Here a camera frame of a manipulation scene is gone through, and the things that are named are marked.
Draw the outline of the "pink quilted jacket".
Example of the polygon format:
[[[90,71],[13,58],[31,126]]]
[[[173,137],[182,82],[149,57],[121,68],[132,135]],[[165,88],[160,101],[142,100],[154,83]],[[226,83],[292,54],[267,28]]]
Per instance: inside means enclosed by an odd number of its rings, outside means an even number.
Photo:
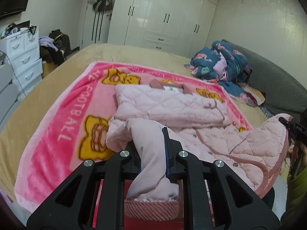
[[[140,174],[124,202],[130,218],[166,221],[183,216],[180,182],[167,175],[163,128],[198,159],[224,161],[260,197],[273,186],[289,147],[288,132],[273,116],[253,130],[230,120],[227,104],[192,92],[148,85],[116,85],[118,108],[109,122],[106,145],[120,152],[134,142]]]

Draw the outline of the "white bedroom door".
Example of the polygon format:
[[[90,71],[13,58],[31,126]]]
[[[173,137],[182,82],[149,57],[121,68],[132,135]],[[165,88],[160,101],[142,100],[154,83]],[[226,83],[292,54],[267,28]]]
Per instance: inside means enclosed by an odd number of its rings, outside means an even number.
[[[110,12],[95,12],[92,5],[88,3],[88,0],[85,0],[85,15],[81,39],[82,48],[96,43],[107,42],[111,16],[112,10]]]

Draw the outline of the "grey padded headboard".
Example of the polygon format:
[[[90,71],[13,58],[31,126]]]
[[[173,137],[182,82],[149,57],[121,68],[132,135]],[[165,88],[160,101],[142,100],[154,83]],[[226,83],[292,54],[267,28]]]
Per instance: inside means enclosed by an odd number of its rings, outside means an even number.
[[[266,94],[264,106],[274,115],[287,113],[298,122],[306,110],[306,88],[272,61],[234,43],[232,46],[246,56],[252,69],[247,84]]]

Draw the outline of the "colourful folded blanket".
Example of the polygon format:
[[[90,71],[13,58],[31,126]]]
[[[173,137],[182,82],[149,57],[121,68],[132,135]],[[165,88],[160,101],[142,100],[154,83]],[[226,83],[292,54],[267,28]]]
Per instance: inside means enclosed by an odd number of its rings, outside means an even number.
[[[237,76],[237,84],[245,91],[247,97],[252,101],[251,106],[261,106],[265,102],[266,94],[248,85],[251,74],[252,68],[248,65],[245,66],[243,71]]]

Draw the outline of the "pink cartoon bear blanket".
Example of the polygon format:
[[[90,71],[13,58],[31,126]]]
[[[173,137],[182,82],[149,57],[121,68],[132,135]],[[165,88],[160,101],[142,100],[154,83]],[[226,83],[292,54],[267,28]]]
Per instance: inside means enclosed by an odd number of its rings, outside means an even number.
[[[219,85],[152,67],[94,62],[59,96],[28,142],[14,188],[18,204],[33,212],[83,160],[110,158],[106,134],[117,109],[115,86],[147,85],[152,80],[186,85],[195,94],[218,100],[237,130],[252,129]]]

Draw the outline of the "blue flamingo print quilt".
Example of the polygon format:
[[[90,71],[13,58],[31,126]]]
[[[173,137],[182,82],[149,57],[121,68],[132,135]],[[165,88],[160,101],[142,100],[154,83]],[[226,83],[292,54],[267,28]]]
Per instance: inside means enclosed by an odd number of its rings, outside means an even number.
[[[222,86],[233,98],[252,107],[256,99],[243,89],[249,80],[252,68],[247,57],[225,41],[215,41],[211,48],[198,51],[189,64],[184,65],[192,76]]]

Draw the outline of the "grey low cabinet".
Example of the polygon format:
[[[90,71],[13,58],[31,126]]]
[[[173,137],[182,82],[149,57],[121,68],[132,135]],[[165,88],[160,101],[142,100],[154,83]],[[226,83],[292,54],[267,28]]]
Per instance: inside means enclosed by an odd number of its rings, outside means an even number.
[[[12,78],[14,74],[11,65],[2,64],[0,75],[1,75],[0,120],[2,127],[7,121],[8,116],[11,114],[12,108],[15,106],[15,103],[17,101],[18,90],[17,86],[12,83]]]

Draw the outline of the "white glossy wardrobe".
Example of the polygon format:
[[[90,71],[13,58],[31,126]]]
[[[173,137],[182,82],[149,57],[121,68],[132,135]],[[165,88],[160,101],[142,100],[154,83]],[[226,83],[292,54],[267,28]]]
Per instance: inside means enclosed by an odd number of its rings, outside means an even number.
[[[115,0],[108,43],[186,58],[203,49],[218,0]]]

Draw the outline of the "white drawer chest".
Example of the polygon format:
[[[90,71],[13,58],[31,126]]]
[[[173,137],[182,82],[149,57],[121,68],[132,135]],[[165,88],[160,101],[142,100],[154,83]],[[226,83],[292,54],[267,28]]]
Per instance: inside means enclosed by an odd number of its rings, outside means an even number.
[[[4,63],[12,66],[12,82],[19,93],[41,77],[43,66],[38,26],[22,28],[19,32],[1,39],[1,53],[4,53]]]

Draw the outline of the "black backpack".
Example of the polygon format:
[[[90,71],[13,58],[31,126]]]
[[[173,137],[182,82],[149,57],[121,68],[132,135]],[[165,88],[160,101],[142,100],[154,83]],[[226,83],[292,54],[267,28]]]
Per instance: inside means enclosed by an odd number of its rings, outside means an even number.
[[[60,29],[50,32],[49,37],[54,40],[54,45],[62,52],[64,57],[71,53],[69,36],[62,33]]]

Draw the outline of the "purple garment pile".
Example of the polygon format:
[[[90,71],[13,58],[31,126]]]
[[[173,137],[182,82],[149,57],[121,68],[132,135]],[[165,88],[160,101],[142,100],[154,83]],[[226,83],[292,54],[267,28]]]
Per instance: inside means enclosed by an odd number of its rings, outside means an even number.
[[[48,36],[42,36],[39,38],[39,45],[44,47],[49,47],[54,49],[55,52],[58,51],[58,48],[54,45],[54,40]]]

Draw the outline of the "bags hanging on door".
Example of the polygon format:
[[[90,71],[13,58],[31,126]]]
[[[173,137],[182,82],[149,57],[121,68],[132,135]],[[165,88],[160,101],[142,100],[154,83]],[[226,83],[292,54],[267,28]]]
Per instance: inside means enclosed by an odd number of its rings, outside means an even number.
[[[113,10],[113,0],[88,0],[95,12],[109,12]]]

